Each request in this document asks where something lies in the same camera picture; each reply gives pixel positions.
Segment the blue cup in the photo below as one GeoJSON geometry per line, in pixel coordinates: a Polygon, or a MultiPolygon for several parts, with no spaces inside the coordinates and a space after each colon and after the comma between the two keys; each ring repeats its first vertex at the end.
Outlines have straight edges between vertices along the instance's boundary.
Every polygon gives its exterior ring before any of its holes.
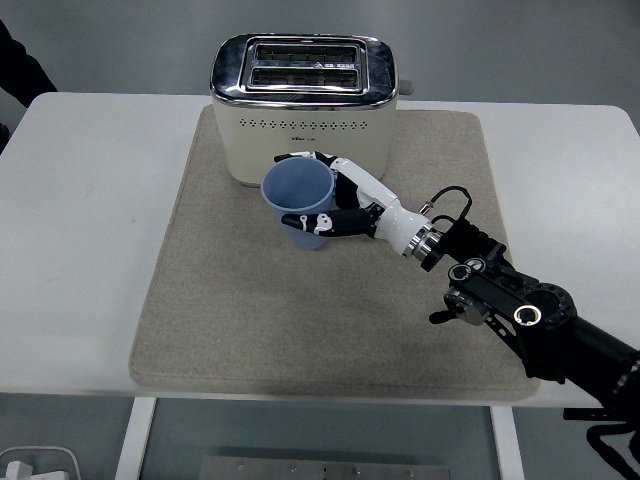
{"type": "MultiPolygon", "coordinates": [[[[304,215],[331,210],[334,177],[331,169],[320,160],[291,157],[276,163],[267,172],[260,191],[273,215],[280,223],[285,213],[304,215]]],[[[302,250],[316,250],[326,238],[302,232],[280,223],[289,240],[302,250]]]]}

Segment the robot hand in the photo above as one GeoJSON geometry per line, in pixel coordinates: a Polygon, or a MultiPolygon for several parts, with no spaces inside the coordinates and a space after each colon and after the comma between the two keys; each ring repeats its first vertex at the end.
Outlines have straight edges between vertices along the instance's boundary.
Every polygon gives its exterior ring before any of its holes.
{"type": "Polygon", "coordinates": [[[322,237],[368,235],[387,240],[399,255],[424,258],[440,240],[440,233],[420,213],[405,210],[395,193],[346,158],[320,152],[296,152],[275,158],[311,157],[325,163],[336,176],[339,210],[314,215],[287,214],[282,223],[322,237]]]}

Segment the cream toaster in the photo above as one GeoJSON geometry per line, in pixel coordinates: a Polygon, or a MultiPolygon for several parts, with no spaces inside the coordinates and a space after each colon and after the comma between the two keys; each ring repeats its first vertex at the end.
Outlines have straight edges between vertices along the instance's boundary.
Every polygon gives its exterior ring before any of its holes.
{"type": "Polygon", "coordinates": [[[227,40],[211,95],[231,175],[256,186],[273,157],[316,150],[384,173],[398,76],[370,37],[249,34],[227,40]]]}

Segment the toaster slot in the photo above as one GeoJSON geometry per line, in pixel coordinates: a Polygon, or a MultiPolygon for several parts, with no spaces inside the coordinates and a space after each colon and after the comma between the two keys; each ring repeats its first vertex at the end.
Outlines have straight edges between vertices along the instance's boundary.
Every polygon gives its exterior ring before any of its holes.
{"type": "Polygon", "coordinates": [[[358,49],[355,45],[274,44],[259,43],[256,60],[276,60],[285,62],[342,62],[354,63],[358,49]]]}
{"type": "Polygon", "coordinates": [[[328,68],[255,68],[250,87],[295,90],[330,89],[358,91],[358,72],[328,68]]]}

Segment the beige mat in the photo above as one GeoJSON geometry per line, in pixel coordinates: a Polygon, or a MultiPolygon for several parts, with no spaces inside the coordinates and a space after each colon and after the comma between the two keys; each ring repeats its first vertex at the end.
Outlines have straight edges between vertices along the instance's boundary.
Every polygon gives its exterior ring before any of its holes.
{"type": "MultiPolygon", "coordinates": [[[[474,198],[470,220],[505,240],[474,115],[399,111],[383,181],[414,211],[439,189],[463,185],[474,198]]],[[[443,197],[438,213],[456,215],[464,202],[455,197],[443,197]]],[[[428,274],[368,237],[294,249],[260,191],[228,174],[206,107],[138,325],[131,376],[210,393],[531,395],[538,381],[488,327],[428,322],[443,308],[450,265],[428,274]]]]}

